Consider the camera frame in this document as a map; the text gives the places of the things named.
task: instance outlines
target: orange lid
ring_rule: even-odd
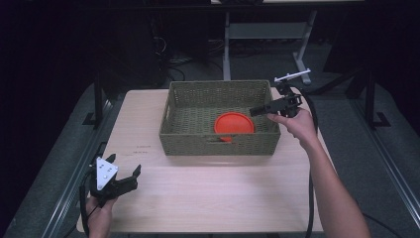
[[[238,112],[227,112],[220,115],[214,123],[216,133],[254,133],[254,123],[246,115]],[[220,138],[230,142],[231,137]]]

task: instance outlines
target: dark background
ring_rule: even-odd
[[[130,88],[159,87],[165,69],[155,56],[151,15],[80,11],[69,1],[9,0],[0,4],[3,234],[79,96],[94,78],[103,78],[107,95],[112,97]],[[373,71],[417,133],[418,12],[418,6],[409,2],[398,7],[320,11],[311,37],[312,43],[329,40],[334,44],[327,71],[345,73],[360,65]],[[223,23],[223,14],[215,13],[212,24],[209,14],[168,14],[159,33],[205,60],[208,38],[223,36],[216,26]],[[195,24],[186,26],[191,19]],[[191,34],[200,37],[188,42]]]

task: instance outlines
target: person's right arm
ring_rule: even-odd
[[[294,118],[268,114],[299,139],[309,158],[318,212],[327,237],[370,237],[365,219],[336,174],[318,136],[309,111],[299,109]]]

